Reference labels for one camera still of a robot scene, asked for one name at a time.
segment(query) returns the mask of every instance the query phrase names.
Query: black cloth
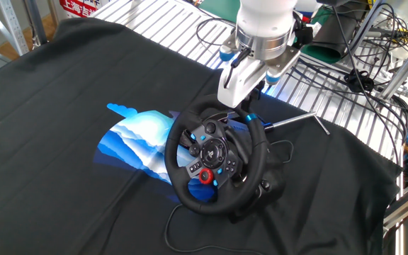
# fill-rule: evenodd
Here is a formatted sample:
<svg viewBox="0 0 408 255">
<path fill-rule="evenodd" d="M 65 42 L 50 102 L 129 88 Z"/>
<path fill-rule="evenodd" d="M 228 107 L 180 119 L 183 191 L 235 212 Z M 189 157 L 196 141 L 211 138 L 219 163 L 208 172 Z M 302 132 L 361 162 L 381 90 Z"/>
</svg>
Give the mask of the black cloth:
<svg viewBox="0 0 408 255">
<path fill-rule="evenodd" d="M 168 115 L 216 93 L 220 73 L 90 18 L 62 22 L 52 42 L 2 67 L 0 254 L 175 254 L 163 240 L 177 204 L 173 188 L 93 157 L 123 119 L 108 103 Z M 268 96 L 253 108 L 270 122 L 302 114 Z M 171 243 L 265 254 L 379 254 L 400 169 L 345 129 L 325 125 L 330 136 L 312 119 L 268 135 L 271 142 L 290 140 L 295 150 L 285 165 L 283 197 L 263 213 L 232 225 L 180 209 Z"/>
</svg>

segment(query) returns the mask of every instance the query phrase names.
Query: metal rod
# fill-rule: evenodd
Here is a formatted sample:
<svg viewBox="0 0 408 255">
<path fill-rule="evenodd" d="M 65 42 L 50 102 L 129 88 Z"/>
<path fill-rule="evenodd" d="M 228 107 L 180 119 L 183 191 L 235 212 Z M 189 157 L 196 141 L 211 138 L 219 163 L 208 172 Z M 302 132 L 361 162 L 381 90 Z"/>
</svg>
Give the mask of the metal rod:
<svg viewBox="0 0 408 255">
<path fill-rule="evenodd" d="M 303 120 L 305 118 L 314 117 L 314 116 L 316 116 L 316 113 L 306 113 L 306 114 L 303 114 L 303 115 L 300 115 L 300 116 L 297 116 L 297 117 L 294 117 L 294 118 L 290 118 L 288 120 L 283 120 L 283 121 L 274 123 L 274 124 L 272 124 L 272 126 L 273 126 L 273 128 L 277 128 L 277 127 L 280 127 L 282 125 L 286 125 L 286 124 L 289 124 L 289 123 L 292 123 L 292 122 L 295 122 L 295 121 L 298 121 L 298 120 Z"/>
<path fill-rule="evenodd" d="M 330 135 L 330 132 L 328 129 L 325 128 L 324 123 L 322 123 L 322 121 L 320 121 L 320 119 L 315 115 L 314 118 L 317 120 L 317 122 L 319 123 L 319 125 L 322 127 L 322 129 L 325 131 L 325 133 L 327 135 Z"/>
<path fill-rule="evenodd" d="M 54 0 L 48 0 L 48 8 L 51 13 L 51 18 L 53 20 L 53 25 L 55 28 L 57 28 L 57 25 L 59 24 L 59 17 L 57 16 L 57 9 L 55 6 L 55 1 Z"/>
<path fill-rule="evenodd" d="M 26 14 L 28 14 L 28 22 L 33 29 L 33 44 L 41 46 L 48 43 L 45 29 L 43 28 L 42 17 L 40 17 L 36 2 L 34 0 L 23 0 L 23 4 Z"/>
<path fill-rule="evenodd" d="M 385 100 L 389 100 L 396 93 L 396 90 L 398 90 L 398 88 L 401 87 L 402 83 L 405 81 L 407 77 L 408 77 L 408 58 L 401 66 L 401 68 L 397 70 L 396 75 L 393 76 L 390 83 L 382 91 L 380 97 Z"/>
<path fill-rule="evenodd" d="M 300 116 L 297 116 L 297 117 L 294 117 L 294 118 L 283 120 L 283 121 L 280 121 L 280 122 L 277 122 L 277 123 L 274 123 L 274 124 L 267 125 L 266 127 L 264 127 L 264 131 L 265 132 L 270 132 L 273 129 L 275 129 L 277 127 L 280 127 L 282 125 L 286 125 L 286 124 L 289 124 L 289 123 L 292 123 L 292 122 L 295 122 L 295 121 L 298 121 L 298 120 L 303 120 L 305 118 L 309 118 L 309 117 L 313 117 L 313 116 L 316 116 L 316 113 L 314 113 L 314 112 L 313 113 L 306 113 L 306 114 L 303 114 L 303 115 L 300 115 Z"/>
<path fill-rule="evenodd" d="M 358 29 L 358 32 L 355 34 L 355 37 L 353 37 L 353 40 L 351 43 L 352 52 L 355 52 L 358 46 L 360 46 L 364 37 L 369 32 L 369 28 L 373 26 L 374 21 L 377 19 L 377 17 L 379 16 L 379 13 L 382 11 L 382 8 L 378 8 L 378 7 L 385 2 L 386 0 L 377 0 L 374 3 L 371 11 L 366 16 L 364 22 L 361 24 L 360 29 Z"/>
</svg>

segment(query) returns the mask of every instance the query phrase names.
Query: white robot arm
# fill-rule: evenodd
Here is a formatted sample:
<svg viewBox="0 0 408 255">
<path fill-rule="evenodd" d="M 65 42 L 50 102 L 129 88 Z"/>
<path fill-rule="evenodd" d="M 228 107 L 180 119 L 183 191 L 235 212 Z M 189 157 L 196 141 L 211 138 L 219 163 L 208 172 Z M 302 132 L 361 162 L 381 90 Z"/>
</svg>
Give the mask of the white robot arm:
<svg viewBox="0 0 408 255">
<path fill-rule="evenodd" d="M 300 55 L 299 50 L 287 46 L 297 0 L 240 3 L 235 33 L 220 48 L 220 55 L 226 59 L 236 52 L 251 50 L 237 67 L 226 68 L 220 78 L 218 100 L 231 108 L 239 105 L 264 77 L 269 84 L 278 83 Z"/>
</svg>

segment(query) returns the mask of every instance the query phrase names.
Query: metal grid rack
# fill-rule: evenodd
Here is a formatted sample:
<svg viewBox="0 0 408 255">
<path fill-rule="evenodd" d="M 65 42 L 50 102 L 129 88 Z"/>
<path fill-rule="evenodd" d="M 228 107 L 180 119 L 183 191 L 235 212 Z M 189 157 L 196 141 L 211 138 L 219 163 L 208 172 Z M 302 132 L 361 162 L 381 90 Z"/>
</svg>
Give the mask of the metal grid rack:
<svg viewBox="0 0 408 255">
<path fill-rule="evenodd" d="M 178 0 L 114 1 L 94 14 L 95 18 L 124 25 L 209 68 L 224 68 L 227 63 L 220 60 L 219 46 L 207 45 L 196 37 L 198 24 L 208 19 L 209 16 L 210 14 Z M 198 32 L 202 39 L 219 44 L 230 35 L 231 30 L 232 26 L 215 21 L 204 25 Z M 301 58 L 311 64 L 330 67 L 306 55 Z M 344 94 L 346 98 L 342 98 L 319 85 L 349 92 L 347 87 L 314 72 L 303 64 L 297 63 L 294 68 L 296 71 L 290 71 L 284 75 L 279 85 L 265 89 L 263 92 L 304 111 L 317 111 L 319 117 L 345 127 L 376 152 L 393 160 L 391 139 L 374 112 L 364 108 L 368 108 L 369 105 L 363 96 Z M 301 77 L 297 71 L 306 75 L 307 78 Z M 323 71 L 342 79 L 338 73 L 325 69 Z M 379 109 L 379 111 L 391 119 L 395 125 L 399 125 L 399 121 L 395 120 L 391 112 L 386 109 Z M 398 130 L 392 123 L 389 123 L 389 128 L 395 138 L 398 153 L 400 153 L 403 139 L 400 134 L 401 130 Z"/>
<path fill-rule="evenodd" d="M 385 27 L 386 30 L 391 30 L 392 29 L 391 23 L 381 22 L 382 20 L 387 18 L 388 14 L 389 13 L 386 11 L 381 11 L 378 18 L 373 18 L 374 19 L 373 25 L 377 27 L 381 23 L 382 24 L 381 26 Z M 408 18 L 405 18 L 404 22 L 405 23 L 402 23 L 402 24 L 406 25 L 408 29 Z M 366 37 L 365 39 L 374 40 L 376 38 Z M 360 57 L 359 59 L 356 59 L 357 69 L 366 70 L 370 72 L 371 74 L 377 73 L 378 68 L 372 67 L 370 64 L 380 64 L 380 61 L 376 62 L 375 58 L 378 57 L 379 59 L 382 59 L 386 54 L 387 53 L 384 50 L 380 49 L 379 47 L 375 47 L 366 42 L 361 42 L 360 47 L 356 49 L 356 51 L 354 52 L 354 55 L 362 55 L 365 57 Z M 378 83 L 384 83 L 384 82 L 391 80 L 392 73 L 390 73 L 389 70 L 399 69 L 403 64 L 404 64 L 404 59 L 397 59 L 396 57 L 392 56 L 391 63 L 382 68 L 379 76 L 376 78 L 376 81 Z M 342 61 L 340 61 L 340 63 L 336 65 L 340 66 L 341 68 L 351 69 L 351 63 L 349 59 L 347 58 L 343 59 Z M 406 82 L 401 87 L 399 87 L 397 93 L 408 97 L 408 80 L 406 80 Z"/>
</svg>

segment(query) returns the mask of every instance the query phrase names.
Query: black steering wheel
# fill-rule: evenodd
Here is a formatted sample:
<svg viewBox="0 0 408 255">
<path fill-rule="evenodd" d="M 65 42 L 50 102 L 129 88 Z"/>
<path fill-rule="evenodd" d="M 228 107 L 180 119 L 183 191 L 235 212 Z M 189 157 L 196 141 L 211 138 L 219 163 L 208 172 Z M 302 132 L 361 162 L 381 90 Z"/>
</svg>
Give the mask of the black steering wheel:
<svg viewBox="0 0 408 255">
<path fill-rule="evenodd" d="M 166 141 L 165 164 L 178 199 L 190 210 L 204 215 L 228 214 L 245 204 L 253 196 L 264 173 L 267 139 L 261 121 L 254 115 L 234 109 L 245 120 L 252 141 L 252 153 L 246 166 L 246 178 L 235 183 L 234 174 L 242 169 L 235 146 L 227 141 L 222 123 L 201 120 L 204 110 L 226 111 L 216 95 L 198 98 L 187 107 L 171 127 Z M 177 164 L 177 147 L 184 130 L 191 131 L 195 144 L 190 148 L 195 159 L 187 166 Z M 196 199 L 188 189 L 188 182 L 199 175 L 200 181 L 217 188 L 217 199 L 206 203 Z"/>
</svg>

